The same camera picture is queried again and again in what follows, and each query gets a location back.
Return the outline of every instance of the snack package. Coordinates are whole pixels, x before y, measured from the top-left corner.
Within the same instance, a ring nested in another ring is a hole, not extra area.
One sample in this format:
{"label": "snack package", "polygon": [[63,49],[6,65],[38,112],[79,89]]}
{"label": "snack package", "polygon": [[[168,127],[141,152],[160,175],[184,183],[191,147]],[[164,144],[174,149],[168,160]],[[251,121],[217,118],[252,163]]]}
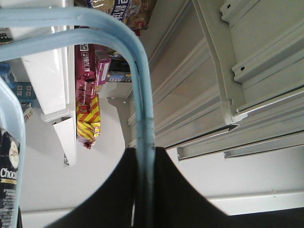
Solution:
{"label": "snack package", "polygon": [[104,50],[103,46],[95,45],[95,65],[96,65],[96,92],[100,91],[100,86],[105,84],[106,76],[109,71],[111,59]]}
{"label": "snack package", "polygon": [[30,103],[21,104],[21,108],[23,111],[24,122],[26,122],[33,115],[33,109]]}
{"label": "snack package", "polygon": [[36,94],[30,82],[15,82],[15,84],[13,92],[21,103],[31,103],[36,100]]}
{"label": "snack package", "polygon": [[93,44],[75,45],[76,102],[90,110],[95,96],[96,68]]}
{"label": "snack package", "polygon": [[75,45],[75,78],[96,80],[93,44]]}
{"label": "snack package", "polygon": [[119,72],[119,71],[110,71],[108,77],[106,78],[107,82],[132,82],[130,72]]}
{"label": "snack package", "polygon": [[6,62],[0,62],[0,77],[11,88],[15,88],[15,77],[10,69],[10,65]]}
{"label": "snack package", "polygon": [[13,42],[9,28],[0,28],[0,45]]}
{"label": "snack package", "polygon": [[131,29],[146,29],[157,0],[86,0],[87,6],[112,15]]}
{"label": "snack package", "polygon": [[92,100],[90,112],[81,111],[81,107],[76,107],[77,112],[77,135],[78,141],[84,143],[88,149],[94,145],[96,138],[100,135],[101,116],[99,110],[98,96],[95,95]]}
{"label": "snack package", "polygon": [[0,127],[0,211],[1,227],[14,227],[12,216],[16,200],[19,142]]}

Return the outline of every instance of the pink package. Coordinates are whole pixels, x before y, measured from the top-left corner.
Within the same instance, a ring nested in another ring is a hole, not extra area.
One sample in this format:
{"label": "pink package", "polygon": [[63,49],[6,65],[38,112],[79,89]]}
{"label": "pink package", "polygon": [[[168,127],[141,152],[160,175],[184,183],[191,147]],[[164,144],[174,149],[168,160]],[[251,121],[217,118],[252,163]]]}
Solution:
{"label": "pink package", "polygon": [[96,86],[105,84],[111,59],[103,46],[95,45]]}
{"label": "pink package", "polygon": [[94,44],[75,45],[75,79],[96,80]]}

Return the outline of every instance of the light blue shopping basket handle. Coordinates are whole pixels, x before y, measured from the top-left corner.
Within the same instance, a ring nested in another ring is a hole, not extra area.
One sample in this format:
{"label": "light blue shopping basket handle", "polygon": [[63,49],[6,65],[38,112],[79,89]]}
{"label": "light blue shopping basket handle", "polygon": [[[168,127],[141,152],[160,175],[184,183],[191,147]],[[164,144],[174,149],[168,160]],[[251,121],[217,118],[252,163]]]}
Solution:
{"label": "light blue shopping basket handle", "polygon": [[155,137],[152,90],[145,50],[136,35],[117,19],[93,9],[0,9],[0,27],[47,27],[80,25],[80,28],[17,41],[0,47],[0,61],[14,59],[55,48],[81,43],[95,43],[119,51],[128,61],[132,73],[137,121],[137,160],[139,164],[139,198],[142,208],[137,215],[140,227],[153,227],[153,174]]}

